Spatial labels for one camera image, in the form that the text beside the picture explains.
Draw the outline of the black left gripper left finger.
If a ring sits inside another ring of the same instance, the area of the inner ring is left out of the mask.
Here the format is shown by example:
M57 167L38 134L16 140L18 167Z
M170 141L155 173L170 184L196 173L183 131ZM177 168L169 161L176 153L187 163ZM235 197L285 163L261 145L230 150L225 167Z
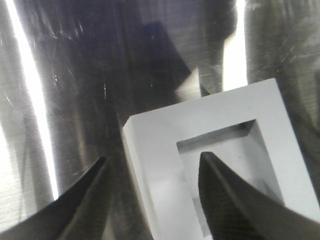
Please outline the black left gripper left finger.
M56 240L81 211L109 163L100 157L65 193L39 212L0 233L2 240Z

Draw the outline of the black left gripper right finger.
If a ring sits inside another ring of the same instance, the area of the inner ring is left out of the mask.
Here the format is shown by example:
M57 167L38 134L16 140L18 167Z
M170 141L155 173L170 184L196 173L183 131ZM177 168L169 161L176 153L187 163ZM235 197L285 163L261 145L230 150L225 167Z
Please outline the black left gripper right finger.
M213 152L200 154L198 190L215 240L318 240L320 224L250 185Z

